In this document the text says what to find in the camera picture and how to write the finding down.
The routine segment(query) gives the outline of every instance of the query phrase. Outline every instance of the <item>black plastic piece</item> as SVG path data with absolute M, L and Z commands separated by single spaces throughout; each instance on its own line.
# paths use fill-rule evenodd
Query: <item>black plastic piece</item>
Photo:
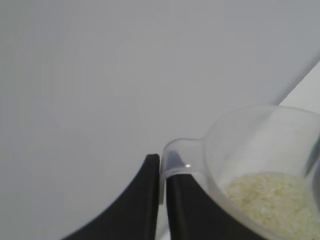
M 265 240 L 222 210 L 190 174 L 166 181 L 171 240 Z
M 119 198 L 64 240 L 154 240 L 159 207 L 159 164 L 157 154 L 148 155 Z

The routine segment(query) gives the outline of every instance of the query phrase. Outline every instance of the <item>rice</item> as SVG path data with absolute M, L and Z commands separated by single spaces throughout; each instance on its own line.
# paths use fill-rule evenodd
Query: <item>rice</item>
M 303 181 L 281 172 L 235 178 L 230 201 L 266 229 L 291 240 L 320 240 L 319 211 Z

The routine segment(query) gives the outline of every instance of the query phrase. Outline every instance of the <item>uncooked rice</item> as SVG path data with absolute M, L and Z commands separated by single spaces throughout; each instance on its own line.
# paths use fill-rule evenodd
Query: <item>uncooked rice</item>
M 281 172 L 235 178 L 230 201 L 256 223 L 290 240 L 320 240 L 320 218 L 303 181 Z

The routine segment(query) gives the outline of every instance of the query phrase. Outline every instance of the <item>white wall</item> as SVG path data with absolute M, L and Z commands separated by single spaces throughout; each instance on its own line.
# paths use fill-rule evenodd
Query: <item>white wall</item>
M 147 153 L 279 102 L 320 53 L 317 0 L 2 0 L 0 238 L 56 240 Z

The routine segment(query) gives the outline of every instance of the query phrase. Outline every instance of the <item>measuring cup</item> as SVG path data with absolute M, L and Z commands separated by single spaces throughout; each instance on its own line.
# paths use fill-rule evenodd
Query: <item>measuring cup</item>
M 245 174 L 287 173 L 303 179 L 320 209 L 319 155 L 319 114 L 282 106 L 247 107 L 223 116 L 201 139 L 168 143 L 162 155 L 160 194 L 166 179 L 192 175 L 232 218 L 265 239 L 283 239 L 235 207 L 225 189 Z

